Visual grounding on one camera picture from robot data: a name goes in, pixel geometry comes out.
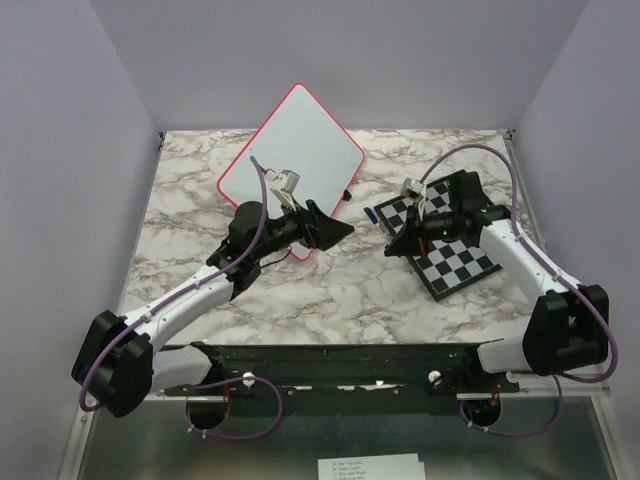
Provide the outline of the blue marker cap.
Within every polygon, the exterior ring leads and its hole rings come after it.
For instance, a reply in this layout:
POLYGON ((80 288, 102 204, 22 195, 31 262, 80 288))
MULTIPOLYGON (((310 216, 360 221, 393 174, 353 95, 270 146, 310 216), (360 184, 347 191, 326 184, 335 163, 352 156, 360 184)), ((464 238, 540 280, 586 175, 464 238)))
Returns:
POLYGON ((366 207, 364 209, 364 212, 366 213, 366 215, 368 216, 368 218, 370 219, 370 221, 373 224, 377 224, 378 223, 378 218, 377 218, 376 214, 374 213, 374 211, 371 208, 366 207))

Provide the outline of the pink framed whiteboard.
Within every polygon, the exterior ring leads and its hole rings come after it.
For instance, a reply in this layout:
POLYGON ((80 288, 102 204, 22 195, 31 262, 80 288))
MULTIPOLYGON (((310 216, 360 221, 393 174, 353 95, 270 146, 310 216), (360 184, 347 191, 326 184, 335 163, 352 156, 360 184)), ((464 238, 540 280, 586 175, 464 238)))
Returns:
POLYGON ((294 198, 312 199, 332 216, 364 159, 364 150, 307 87, 295 84, 217 181, 218 192, 237 206, 259 201, 261 189, 250 161, 300 176, 294 198))

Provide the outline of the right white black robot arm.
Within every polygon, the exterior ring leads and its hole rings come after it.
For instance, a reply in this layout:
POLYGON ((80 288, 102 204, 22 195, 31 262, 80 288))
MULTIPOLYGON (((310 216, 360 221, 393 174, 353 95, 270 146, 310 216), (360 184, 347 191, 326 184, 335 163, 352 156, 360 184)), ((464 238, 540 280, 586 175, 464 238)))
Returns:
POLYGON ((532 306, 521 336, 482 344, 461 365, 467 389, 485 390, 497 373, 562 375, 612 356, 607 293, 564 273, 532 244, 515 209, 493 203, 477 173, 462 170, 432 186, 406 179, 401 194, 409 205, 385 256, 427 258, 435 243, 466 242, 498 264, 532 306))

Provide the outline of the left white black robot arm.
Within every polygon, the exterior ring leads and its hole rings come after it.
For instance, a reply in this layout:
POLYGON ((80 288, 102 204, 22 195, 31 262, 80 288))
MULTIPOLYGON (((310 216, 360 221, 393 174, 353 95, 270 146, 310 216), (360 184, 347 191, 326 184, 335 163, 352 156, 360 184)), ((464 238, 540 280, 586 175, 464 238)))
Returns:
POLYGON ((121 316, 106 310, 92 320, 71 371, 81 409, 92 411, 93 397, 116 418, 131 413, 152 390, 155 356, 195 320, 246 291, 264 257, 293 243, 326 251, 353 231, 312 200, 275 219, 263 203, 241 204, 218 249, 187 281, 137 310, 121 316))

